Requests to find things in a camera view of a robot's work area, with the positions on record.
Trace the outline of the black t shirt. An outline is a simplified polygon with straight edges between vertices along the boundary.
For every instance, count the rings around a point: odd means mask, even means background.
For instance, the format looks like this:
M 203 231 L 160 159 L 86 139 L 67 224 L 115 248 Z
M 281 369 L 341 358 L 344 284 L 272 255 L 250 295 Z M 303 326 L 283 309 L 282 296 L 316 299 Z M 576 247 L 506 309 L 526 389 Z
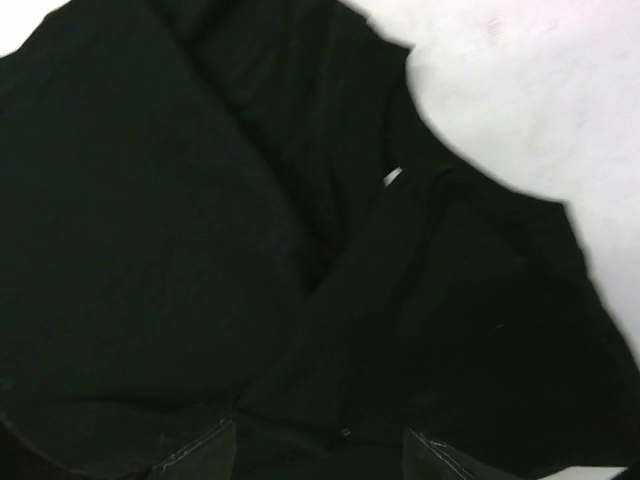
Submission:
M 423 124 L 336 1 L 72 1 L 1 61 L 1 475 L 527 479 L 639 453 L 639 372 L 564 204 Z

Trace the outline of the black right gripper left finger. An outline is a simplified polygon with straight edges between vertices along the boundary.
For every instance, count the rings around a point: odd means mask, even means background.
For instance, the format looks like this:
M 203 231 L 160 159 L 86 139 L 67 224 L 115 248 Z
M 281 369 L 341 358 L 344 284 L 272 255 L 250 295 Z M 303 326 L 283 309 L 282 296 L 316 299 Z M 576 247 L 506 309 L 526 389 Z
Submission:
M 154 467 L 147 479 L 230 480 L 236 450 L 236 426 L 222 420 Z

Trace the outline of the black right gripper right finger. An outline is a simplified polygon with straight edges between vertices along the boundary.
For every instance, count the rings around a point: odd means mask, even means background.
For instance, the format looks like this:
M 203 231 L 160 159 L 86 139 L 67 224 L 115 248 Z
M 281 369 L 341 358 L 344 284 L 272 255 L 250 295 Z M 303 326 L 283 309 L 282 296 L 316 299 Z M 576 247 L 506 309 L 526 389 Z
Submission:
M 471 480 L 478 476 L 411 429 L 403 432 L 404 480 Z

